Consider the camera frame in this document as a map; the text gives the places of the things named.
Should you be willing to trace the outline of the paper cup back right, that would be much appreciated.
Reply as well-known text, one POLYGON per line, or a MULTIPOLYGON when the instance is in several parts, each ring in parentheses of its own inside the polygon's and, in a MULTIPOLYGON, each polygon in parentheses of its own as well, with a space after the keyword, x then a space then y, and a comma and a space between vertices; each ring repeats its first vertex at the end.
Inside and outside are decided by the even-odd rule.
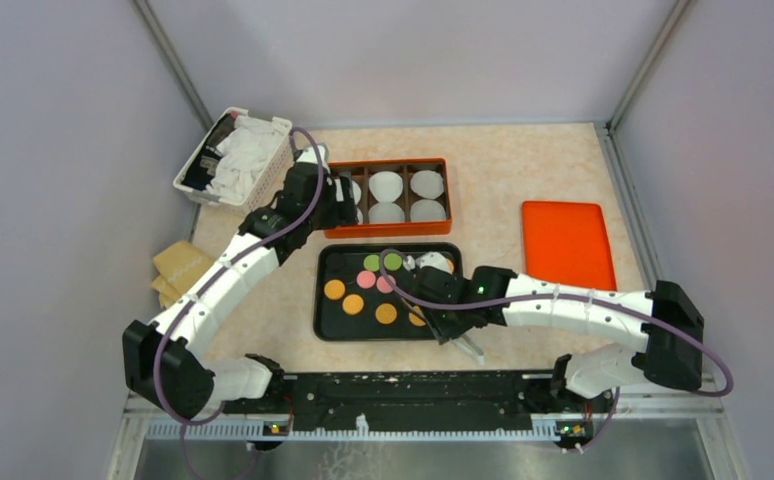
POLYGON ((445 193, 445 180, 437 171, 421 170, 410 178, 411 190, 422 199, 436 200, 445 193))

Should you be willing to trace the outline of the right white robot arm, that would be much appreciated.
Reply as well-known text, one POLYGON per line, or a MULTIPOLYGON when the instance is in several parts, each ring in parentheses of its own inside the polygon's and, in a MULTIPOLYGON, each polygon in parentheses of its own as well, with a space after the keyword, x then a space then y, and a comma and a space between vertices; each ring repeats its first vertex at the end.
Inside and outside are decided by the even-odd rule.
POLYGON ((704 320, 685 290, 659 280, 647 291, 617 292, 539 280, 481 266, 466 279, 439 253, 406 260, 395 276, 402 298, 421 309, 436 340, 473 329, 543 327, 601 337, 607 345, 559 357, 552 404, 575 412, 605 391, 651 382, 678 391, 702 386, 704 320))

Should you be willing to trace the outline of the yellow sponge cloth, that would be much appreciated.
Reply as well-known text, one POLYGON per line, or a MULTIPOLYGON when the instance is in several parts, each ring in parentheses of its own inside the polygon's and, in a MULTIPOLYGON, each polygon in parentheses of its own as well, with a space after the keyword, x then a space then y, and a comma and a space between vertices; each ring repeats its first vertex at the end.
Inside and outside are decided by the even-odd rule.
POLYGON ((157 292, 162 310, 171 307, 213 265, 213 259, 187 241, 179 241, 159 254, 152 263, 157 276, 151 288, 157 292))

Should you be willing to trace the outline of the paper cup front middle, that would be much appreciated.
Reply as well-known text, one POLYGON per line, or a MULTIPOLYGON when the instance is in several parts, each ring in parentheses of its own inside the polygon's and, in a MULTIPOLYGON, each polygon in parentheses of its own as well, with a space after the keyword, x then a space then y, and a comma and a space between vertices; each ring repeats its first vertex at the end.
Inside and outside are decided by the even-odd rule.
POLYGON ((392 202, 378 202, 368 212, 370 224, 396 224, 404 223, 406 215, 404 209, 392 202))

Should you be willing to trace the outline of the white plastic basket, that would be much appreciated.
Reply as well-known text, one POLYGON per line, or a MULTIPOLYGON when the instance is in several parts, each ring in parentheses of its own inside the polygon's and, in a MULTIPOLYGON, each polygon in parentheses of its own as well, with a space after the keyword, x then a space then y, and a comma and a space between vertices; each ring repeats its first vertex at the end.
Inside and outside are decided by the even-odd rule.
POLYGON ((293 161, 292 123, 230 107, 217 119, 172 181, 189 200, 247 213, 269 195, 293 161))

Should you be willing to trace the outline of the orange box lid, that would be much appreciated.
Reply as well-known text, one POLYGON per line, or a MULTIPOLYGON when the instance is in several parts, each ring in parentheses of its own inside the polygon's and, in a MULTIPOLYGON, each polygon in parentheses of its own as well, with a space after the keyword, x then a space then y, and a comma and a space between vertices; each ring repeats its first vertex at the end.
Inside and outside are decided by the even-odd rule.
POLYGON ((612 291, 617 288, 600 205, 525 201, 521 205, 525 272, 536 279, 612 291))

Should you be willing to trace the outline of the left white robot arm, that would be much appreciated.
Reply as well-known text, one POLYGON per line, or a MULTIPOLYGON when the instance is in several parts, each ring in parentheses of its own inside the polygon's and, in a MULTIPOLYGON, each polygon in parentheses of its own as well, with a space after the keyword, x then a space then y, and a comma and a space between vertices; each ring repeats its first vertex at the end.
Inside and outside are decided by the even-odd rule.
POLYGON ((245 400, 260 413, 282 404, 280 368, 246 356, 205 366, 200 359, 246 296, 321 230, 357 219, 350 179, 334 173, 323 144, 300 151, 269 205, 250 212, 224 252, 175 303, 122 335, 129 391, 171 417, 194 423, 207 406, 245 400))

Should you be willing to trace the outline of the paper cup back middle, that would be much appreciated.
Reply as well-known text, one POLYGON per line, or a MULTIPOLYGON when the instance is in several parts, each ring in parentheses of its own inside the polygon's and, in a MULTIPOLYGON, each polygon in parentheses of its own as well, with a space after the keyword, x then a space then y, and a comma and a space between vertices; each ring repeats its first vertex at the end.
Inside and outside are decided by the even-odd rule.
POLYGON ((369 190, 377 202, 394 203, 403 194, 404 180, 396 172, 377 172, 369 178, 369 190))

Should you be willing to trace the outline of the paper cup back left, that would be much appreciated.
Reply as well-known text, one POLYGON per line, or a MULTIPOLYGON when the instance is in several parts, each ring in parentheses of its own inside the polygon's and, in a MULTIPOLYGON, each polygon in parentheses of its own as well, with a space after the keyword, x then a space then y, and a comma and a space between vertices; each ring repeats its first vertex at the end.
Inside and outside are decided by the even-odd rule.
POLYGON ((351 186, 352 186, 353 200, 355 204, 358 205, 362 199, 362 189, 360 185, 354 180, 351 181, 351 186))

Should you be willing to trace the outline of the green cookie top left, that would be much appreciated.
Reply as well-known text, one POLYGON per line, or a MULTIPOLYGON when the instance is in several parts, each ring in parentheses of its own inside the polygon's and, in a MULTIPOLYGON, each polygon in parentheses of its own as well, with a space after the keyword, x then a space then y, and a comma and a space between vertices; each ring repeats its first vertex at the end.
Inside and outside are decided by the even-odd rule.
POLYGON ((363 267, 370 272, 378 272, 381 269, 380 257, 378 254, 367 255, 363 260, 363 267))

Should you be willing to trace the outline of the green cookie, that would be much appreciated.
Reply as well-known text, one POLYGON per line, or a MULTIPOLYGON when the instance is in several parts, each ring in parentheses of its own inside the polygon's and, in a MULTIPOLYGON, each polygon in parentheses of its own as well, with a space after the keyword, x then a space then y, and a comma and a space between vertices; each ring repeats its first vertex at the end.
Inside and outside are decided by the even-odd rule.
POLYGON ((400 254, 388 253, 384 258, 383 264, 389 271, 398 271, 403 267, 403 257, 400 254))
POLYGON ((367 255, 363 260, 363 267, 370 272, 378 272, 381 269, 380 257, 378 254, 367 255))

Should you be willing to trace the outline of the black cookie tray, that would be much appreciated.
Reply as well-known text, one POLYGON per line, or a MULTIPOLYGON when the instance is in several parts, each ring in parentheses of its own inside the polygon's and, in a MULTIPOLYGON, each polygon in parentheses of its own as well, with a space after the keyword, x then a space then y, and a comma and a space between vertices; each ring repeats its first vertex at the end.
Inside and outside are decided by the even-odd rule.
POLYGON ((379 255, 396 249, 415 260, 436 252, 452 273, 462 271, 460 249, 447 242, 334 244, 318 256, 313 331, 328 342, 432 340, 430 328, 402 303, 379 270, 379 255))

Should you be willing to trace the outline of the metal tongs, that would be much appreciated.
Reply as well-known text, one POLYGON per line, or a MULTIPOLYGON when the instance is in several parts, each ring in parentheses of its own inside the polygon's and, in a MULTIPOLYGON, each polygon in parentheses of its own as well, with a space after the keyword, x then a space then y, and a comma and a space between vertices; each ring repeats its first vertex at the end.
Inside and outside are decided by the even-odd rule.
POLYGON ((457 338, 450 339, 448 343, 469 356, 478 366, 486 365, 484 350, 468 334, 462 334, 457 338))

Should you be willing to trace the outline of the orange cookie box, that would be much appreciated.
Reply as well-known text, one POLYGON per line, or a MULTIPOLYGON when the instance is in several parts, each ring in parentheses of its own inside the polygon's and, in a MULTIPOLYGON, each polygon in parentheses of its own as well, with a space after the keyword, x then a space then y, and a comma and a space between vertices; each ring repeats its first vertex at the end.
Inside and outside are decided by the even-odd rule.
POLYGON ((330 239, 446 235, 453 208, 446 160, 408 158, 332 162, 351 178, 357 223, 325 232, 330 239))

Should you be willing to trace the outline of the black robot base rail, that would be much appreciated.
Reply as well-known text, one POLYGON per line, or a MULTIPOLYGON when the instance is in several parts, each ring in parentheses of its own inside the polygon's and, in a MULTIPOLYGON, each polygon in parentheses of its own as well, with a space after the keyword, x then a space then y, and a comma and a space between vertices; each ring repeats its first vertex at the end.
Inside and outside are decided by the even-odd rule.
POLYGON ((287 373, 226 415, 260 423, 259 445, 284 440, 540 441, 576 450, 615 405, 585 399, 549 370, 287 373))

